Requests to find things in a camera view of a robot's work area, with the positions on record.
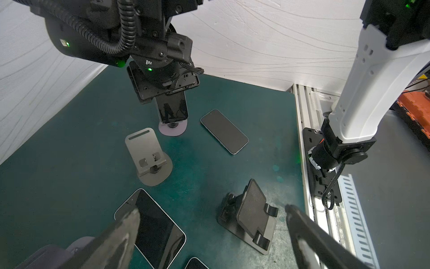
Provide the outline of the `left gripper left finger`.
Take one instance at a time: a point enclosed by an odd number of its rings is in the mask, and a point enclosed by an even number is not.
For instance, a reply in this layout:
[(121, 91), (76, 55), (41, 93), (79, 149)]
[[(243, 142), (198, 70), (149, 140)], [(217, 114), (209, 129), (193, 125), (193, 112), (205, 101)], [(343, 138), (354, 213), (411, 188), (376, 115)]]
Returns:
[(139, 226), (140, 212), (133, 207), (60, 268), (127, 269), (133, 256)]

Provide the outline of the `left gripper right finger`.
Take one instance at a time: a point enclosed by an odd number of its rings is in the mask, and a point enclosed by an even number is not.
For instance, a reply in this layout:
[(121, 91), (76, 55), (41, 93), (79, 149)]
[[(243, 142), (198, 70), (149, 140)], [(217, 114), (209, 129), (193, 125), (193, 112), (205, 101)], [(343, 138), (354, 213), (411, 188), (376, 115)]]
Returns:
[(299, 269), (366, 269), (362, 261), (342, 247), (295, 205), (286, 205), (286, 223)]

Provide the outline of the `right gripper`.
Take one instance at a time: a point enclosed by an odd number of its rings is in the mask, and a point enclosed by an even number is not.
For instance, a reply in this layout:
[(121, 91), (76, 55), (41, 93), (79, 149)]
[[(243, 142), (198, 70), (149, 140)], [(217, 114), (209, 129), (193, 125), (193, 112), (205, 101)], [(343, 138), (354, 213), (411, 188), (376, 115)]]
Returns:
[(173, 95), (199, 86), (200, 68), (192, 63), (172, 61), (162, 68), (140, 68), (135, 61), (127, 67), (135, 94), (141, 104), (161, 95)]

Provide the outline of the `silver phone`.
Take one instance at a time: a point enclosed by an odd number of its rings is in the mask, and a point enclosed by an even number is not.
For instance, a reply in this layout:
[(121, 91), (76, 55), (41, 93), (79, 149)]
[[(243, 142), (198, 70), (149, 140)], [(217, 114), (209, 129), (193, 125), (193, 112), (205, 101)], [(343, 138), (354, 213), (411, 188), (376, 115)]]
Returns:
[(115, 220), (134, 207), (139, 210), (141, 220), (135, 247), (153, 269), (168, 269), (185, 245), (187, 236), (142, 188), (116, 210)]

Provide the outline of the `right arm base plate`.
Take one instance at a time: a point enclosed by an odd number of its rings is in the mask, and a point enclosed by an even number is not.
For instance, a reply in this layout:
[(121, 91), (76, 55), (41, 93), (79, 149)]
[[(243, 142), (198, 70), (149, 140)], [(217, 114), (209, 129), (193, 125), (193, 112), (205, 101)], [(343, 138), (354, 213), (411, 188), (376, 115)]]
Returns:
[(333, 169), (340, 164), (346, 148), (328, 121), (324, 121), (320, 131), (305, 128), (302, 134), (310, 191), (312, 196), (321, 198), (336, 175)]

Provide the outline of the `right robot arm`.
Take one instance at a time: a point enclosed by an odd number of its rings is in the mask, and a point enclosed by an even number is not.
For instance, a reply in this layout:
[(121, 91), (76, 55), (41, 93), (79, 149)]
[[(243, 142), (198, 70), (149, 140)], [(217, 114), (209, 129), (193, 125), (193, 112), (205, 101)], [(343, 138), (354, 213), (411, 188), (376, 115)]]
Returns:
[[(206, 73), (275, 90), (340, 93), (358, 46), (364, 1), (207, 1), (173, 19)], [(1, 2), (1, 159), (6, 160), (104, 66), (61, 54), (44, 19)]]

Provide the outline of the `dark phone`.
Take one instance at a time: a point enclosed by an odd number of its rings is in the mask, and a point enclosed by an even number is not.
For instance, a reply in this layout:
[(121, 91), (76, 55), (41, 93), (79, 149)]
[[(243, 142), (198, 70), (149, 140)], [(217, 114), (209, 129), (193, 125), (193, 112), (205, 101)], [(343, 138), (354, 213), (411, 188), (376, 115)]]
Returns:
[(155, 97), (162, 124), (171, 124), (188, 119), (188, 106), (185, 92)]

